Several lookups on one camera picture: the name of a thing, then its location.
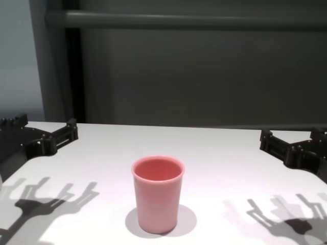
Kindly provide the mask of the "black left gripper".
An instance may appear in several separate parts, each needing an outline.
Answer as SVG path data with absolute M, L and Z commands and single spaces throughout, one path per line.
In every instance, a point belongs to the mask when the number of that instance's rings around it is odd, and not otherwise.
M 26 114 L 1 118 L 1 170 L 20 168 L 28 160 L 39 156 L 52 156 L 67 144 L 78 139 L 76 119 L 52 133 L 25 127 Z

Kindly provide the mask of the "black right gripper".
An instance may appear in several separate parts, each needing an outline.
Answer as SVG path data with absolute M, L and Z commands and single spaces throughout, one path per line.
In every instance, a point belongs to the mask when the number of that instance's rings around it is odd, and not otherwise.
M 312 128 L 310 138 L 290 144 L 263 129 L 260 150 L 281 160 L 288 168 L 309 172 L 326 184 L 326 128 Z

